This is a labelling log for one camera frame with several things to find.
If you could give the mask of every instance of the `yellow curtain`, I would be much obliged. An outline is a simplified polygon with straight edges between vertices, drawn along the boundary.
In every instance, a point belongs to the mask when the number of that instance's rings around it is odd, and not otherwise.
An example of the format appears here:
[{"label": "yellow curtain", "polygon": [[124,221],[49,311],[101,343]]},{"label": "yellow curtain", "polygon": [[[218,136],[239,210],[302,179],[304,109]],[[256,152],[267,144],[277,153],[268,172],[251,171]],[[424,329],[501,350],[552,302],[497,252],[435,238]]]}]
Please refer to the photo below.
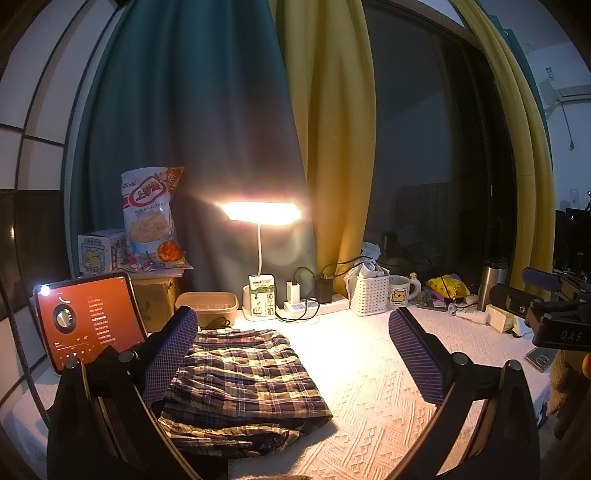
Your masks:
[{"label": "yellow curtain", "polygon": [[523,268],[552,271],[554,183],[544,126],[521,68],[489,18],[474,0],[452,1],[484,49],[505,111],[517,180],[517,241],[511,286],[524,288]]},{"label": "yellow curtain", "polygon": [[[365,14],[361,0],[269,0],[269,5],[287,72],[321,268],[358,256],[365,230],[376,134]],[[342,277],[335,289],[345,293]]]}]

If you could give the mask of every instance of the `shrimp flakes bag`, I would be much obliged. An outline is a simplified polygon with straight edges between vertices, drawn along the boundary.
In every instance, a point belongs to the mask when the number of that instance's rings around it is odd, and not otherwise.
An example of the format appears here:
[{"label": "shrimp flakes bag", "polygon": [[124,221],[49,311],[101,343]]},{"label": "shrimp flakes bag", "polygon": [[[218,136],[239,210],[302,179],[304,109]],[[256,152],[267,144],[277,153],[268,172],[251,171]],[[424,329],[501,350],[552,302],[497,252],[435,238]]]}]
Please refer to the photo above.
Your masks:
[{"label": "shrimp flakes bag", "polygon": [[121,175],[123,217],[132,270],[191,268],[179,247],[170,213],[170,199],[181,167],[146,167]]}]

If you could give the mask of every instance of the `plaid fabric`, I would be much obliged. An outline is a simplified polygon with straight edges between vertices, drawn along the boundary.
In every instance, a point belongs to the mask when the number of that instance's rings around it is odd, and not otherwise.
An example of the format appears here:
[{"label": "plaid fabric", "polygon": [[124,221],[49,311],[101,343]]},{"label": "plaid fabric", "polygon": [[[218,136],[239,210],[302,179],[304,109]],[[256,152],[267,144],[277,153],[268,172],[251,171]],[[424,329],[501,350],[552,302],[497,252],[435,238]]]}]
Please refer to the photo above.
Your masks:
[{"label": "plaid fabric", "polygon": [[160,423],[180,450],[226,458],[281,450],[332,418],[274,330],[199,332],[166,400]]}]

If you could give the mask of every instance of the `milk carton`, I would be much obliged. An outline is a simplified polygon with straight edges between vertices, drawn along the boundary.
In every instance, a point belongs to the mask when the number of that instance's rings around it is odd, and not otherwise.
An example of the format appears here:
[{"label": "milk carton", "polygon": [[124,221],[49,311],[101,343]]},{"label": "milk carton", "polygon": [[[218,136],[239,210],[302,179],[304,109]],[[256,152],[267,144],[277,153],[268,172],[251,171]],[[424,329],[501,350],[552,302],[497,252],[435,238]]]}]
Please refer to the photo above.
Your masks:
[{"label": "milk carton", "polygon": [[248,275],[253,317],[275,315],[275,278],[273,275]]}]

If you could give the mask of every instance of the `plastic food container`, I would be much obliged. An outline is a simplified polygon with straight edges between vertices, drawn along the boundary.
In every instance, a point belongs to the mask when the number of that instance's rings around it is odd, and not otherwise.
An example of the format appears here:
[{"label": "plastic food container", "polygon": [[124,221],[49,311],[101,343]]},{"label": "plastic food container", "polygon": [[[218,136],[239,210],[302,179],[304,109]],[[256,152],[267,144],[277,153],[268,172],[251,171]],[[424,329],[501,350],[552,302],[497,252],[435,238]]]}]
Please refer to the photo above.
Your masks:
[{"label": "plastic food container", "polygon": [[174,307],[187,305],[197,312],[199,326],[204,328],[217,318],[224,317],[234,325],[238,316],[238,299],[225,291],[188,291],[178,296]]}]

